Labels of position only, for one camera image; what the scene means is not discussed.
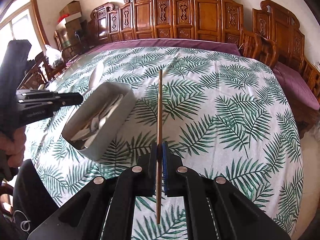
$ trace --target chopstick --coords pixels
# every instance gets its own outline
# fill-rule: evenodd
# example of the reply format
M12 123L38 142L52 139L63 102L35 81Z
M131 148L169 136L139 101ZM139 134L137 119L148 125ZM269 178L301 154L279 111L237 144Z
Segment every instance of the chopstick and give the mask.
M157 165L156 165L156 220L161 220L162 193L162 69L159 70L158 120L157 120Z

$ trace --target leaf print tablecloth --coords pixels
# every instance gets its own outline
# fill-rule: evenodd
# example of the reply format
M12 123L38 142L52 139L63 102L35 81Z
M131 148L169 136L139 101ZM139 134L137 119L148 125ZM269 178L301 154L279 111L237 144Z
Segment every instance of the leaf print tablecloth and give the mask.
M53 140L70 107L27 127L32 161L59 206L95 176L118 176L150 152L161 68L163 136L171 151L205 177L225 176L292 234L303 185L300 140L286 97L266 65L199 49L118 49L94 57L57 91L84 93L99 62L104 64L103 81L129 83L137 98L99 162L79 154L61 136ZM182 198L164 197L160 226L155 209L154 197L137 197L132 238L188 238Z

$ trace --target white cable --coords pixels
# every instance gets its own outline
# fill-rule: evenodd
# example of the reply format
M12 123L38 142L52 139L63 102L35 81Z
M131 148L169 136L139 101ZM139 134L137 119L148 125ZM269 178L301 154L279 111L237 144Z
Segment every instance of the white cable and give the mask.
M27 216L22 212L22 211L20 211L20 210L16 210L16 211L14 211L14 213L13 213L13 215L12 215L12 220L15 222L15 219L14 219L14 215L16 214L16 212L20 212L22 215L24 215L24 217L26 218L26 220L25 221L22 221L21 223L20 223L20 228L21 228L21 230L22 231L25 231L25 232L27 232L29 235L30 235L30 233L28 232L29 230L30 230L30 220L28 220L28 218L27 218Z

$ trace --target silver screw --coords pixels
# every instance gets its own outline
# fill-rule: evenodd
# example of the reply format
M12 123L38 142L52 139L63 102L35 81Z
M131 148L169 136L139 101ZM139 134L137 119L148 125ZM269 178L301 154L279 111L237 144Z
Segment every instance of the silver screw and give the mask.
M103 177L95 177L93 180L94 184L101 184L104 181Z
M142 167L140 167L140 166L134 166L134 167L132 168L132 171L135 172L135 173L139 173L139 172L142 171Z
M218 184L225 184L226 179L225 179L224 177L217 177L217 178L216 178L216 182L217 182Z
M185 166L178 167L178 172L180 173L186 173L188 171L188 168Z

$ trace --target metal spoon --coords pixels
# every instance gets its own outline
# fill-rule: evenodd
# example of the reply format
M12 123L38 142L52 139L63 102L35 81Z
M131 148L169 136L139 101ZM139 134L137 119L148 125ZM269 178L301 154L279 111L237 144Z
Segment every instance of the metal spoon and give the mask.
M99 85L100 80L101 80L102 75L103 75L103 70L104 70L103 62L99 62L97 64L97 66L95 67L95 69L92 71L92 74L90 76L89 88L82 94L82 96L84 96L86 93L88 93L92 89L95 89ZM56 134L53 137L53 141L54 142L57 142L59 140L60 134L62 133L63 128L65 127L66 123L68 122L68 120L72 116L75 108L76 108L76 106L72 106L71 107L71 109L67 113L66 117L64 118L62 124L60 125L60 129L58 131L56 130Z

